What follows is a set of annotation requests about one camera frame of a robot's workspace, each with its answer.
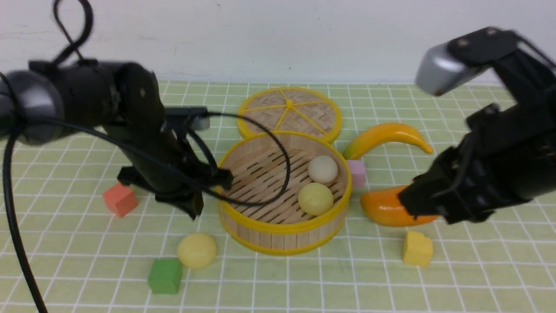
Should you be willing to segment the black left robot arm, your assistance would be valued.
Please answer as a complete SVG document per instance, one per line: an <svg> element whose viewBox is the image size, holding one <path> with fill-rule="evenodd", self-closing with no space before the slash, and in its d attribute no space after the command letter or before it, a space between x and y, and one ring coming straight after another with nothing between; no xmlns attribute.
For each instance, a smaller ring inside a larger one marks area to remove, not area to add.
<svg viewBox="0 0 556 313"><path fill-rule="evenodd" d="M217 194L213 186L230 190L234 176L219 168L193 131L198 119L234 117L263 130L285 160L285 178L272 198L248 202ZM118 176L156 199L186 212L192 219L203 210L202 194L230 204L262 207L288 190L292 168L285 146L262 123L206 107L170 107L161 102L154 73L135 62L30 61L28 70L1 75L1 138L7 139L2 163L6 212L15 218L12 156L19 141L44 145L83 132L118 146L132 163Z"/></svg>

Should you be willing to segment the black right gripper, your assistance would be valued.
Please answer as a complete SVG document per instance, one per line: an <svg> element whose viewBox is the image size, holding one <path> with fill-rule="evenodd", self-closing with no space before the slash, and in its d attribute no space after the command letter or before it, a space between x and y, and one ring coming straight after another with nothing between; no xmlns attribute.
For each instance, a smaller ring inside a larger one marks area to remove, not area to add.
<svg viewBox="0 0 556 313"><path fill-rule="evenodd" d="M469 144L461 144L443 151L398 198L411 216L438 215L448 224L481 223L498 209L532 200L523 190L531 161L528 145L480 156Z"/></svg>

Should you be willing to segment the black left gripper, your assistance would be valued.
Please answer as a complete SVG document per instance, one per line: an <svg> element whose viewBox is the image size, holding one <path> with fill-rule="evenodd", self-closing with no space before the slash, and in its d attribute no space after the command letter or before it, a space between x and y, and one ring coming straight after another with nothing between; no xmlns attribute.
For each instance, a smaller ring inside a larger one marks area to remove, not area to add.
<svg viewBox="0 0 556 313"><path fill-rule="evenodd" d="M184 136L175 136L169 127L143 130L126 122L104 126L118 142L131 165L121 168L117 180L155 196L157 202L174 205L196 220L203 211L202 187L232 188L234 175L210 159L201 161Z"/></svg>

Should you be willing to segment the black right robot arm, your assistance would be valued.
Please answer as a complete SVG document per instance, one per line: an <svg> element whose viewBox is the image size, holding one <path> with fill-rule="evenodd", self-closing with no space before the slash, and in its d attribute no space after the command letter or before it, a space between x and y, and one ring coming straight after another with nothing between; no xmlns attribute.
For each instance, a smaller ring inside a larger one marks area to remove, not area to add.
<svg viewBox="0 0 556 313"><path fill-rule="evenodd" d="M519 47L517 38L458 38L429 48L416 84L441 96L494 69L516 104L492 103L466 118L469 133L399 198L412 216L447 223L484 222L496 209L555 190L555 73Z"/></svg>

